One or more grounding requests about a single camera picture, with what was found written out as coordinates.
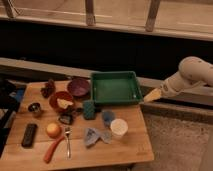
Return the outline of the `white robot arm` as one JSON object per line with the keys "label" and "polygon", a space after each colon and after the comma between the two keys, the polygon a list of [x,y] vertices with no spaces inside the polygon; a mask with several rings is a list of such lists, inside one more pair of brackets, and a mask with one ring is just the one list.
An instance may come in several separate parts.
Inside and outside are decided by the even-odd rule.
{"label": "white robot arm", "polygon": [[195,56],[182,59],[178,71],[166,78],[159,87],[150,91],[144,102],[151,102],[160,98],[179,95],[186,89],[207,84],[213,87],[213,64]]}

